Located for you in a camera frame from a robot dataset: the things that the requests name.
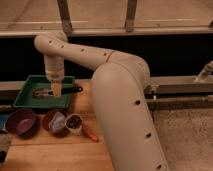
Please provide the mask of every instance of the bowl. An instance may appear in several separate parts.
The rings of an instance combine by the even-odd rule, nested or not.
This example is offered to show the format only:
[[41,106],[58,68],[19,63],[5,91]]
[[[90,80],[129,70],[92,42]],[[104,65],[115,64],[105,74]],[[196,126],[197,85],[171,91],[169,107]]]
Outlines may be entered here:
[[52,109],[45,114],[42,120],[42,126],[46,131],[52,134],[62,133],[65,129],[65,118],[66,112],[64,110]]
[[11,134],[22,135],[36,122],[36,114],[31,109],[18,109],[8,117],[5,128]]

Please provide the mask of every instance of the hole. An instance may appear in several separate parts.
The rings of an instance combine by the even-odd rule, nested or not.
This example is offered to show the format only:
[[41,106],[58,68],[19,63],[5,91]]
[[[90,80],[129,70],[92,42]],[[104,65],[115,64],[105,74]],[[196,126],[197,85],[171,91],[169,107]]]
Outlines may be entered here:
[[162,168],[162,165],[158,165],[157,170],[160,170]]
[[136,101],[135,101],[135,104],[136,104],[136,105],[139,105],[139,104],[141,104],[141,101],[140,101],[140,100],[136,100]]
[[152,134],[151,133],[148,133],[148,134],[146,134],[146,138],[150,138],[152,136]]

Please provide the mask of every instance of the orange object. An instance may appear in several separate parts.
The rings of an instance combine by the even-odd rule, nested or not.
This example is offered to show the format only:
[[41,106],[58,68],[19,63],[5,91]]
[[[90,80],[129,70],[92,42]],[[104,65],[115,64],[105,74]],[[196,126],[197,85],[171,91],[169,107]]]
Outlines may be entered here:
[[94,142],[99,142],[98,136],[93,133],[84,123],[82,124],[82,132]]

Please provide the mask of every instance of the brown bowl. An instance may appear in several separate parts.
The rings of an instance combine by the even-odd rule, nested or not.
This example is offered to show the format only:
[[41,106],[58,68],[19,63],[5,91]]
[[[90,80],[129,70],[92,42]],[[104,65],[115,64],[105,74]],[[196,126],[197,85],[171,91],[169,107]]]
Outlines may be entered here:
[[22,135],[36,122],[36,114],[31,109],[18,109],[8,117],[5,128],[9,133]]
[[63,132],[64,129],[65,129],[65,125],[61,125],[61,127],[58,128],[57,130],[53,130],[53,129],[51,129],[50,126],[49,126],[50,122],[52,121],[52,119],[54,118],[54,116],[55,116],[55,114],[56,114],[57,112],[60,112],[60,113],[63,114],[63,115],[65,116],[65,118],[66,118],[66,112],[65,112],[64,110],[62,110],[62,109],[52,109],[52,110],[48,111],[48,112],[45,114],[45,116],[44,116],[44,118],[43,118],[43,120],[42,120],[42,126],[43,126],[43,128],[44,128],[46,131],[48,131],[48,132],[50,132],[50,133],[52,133],[52,134],[59,134],[59,133]]

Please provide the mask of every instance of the ceramic bowl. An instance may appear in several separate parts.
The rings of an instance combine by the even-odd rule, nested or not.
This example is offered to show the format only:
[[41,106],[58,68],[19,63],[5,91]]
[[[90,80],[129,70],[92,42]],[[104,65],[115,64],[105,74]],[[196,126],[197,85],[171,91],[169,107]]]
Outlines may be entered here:
[[31,109],[18,109],[8,117],[5,128],[9,133],[22,135],[36,122],[36,114]]

